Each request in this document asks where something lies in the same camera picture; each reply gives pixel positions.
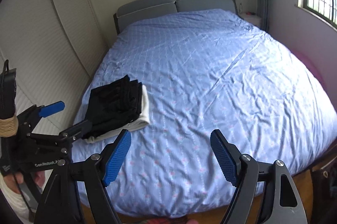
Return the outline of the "person's left hand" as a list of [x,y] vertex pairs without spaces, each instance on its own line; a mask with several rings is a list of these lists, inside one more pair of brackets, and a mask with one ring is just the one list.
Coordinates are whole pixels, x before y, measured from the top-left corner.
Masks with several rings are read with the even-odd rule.
[[[45,172],[44,171],[36,172],[33,175],[33,179],[38,187],[43,188],[43,185],[45,184],[46,180]],[[9,174],[3,177],[3,180],[11,191],[15,192],[16,194],[20,193],[18,185],[23,184],[24,182],[23,174],[21,173],[15,173],[15,175]]]

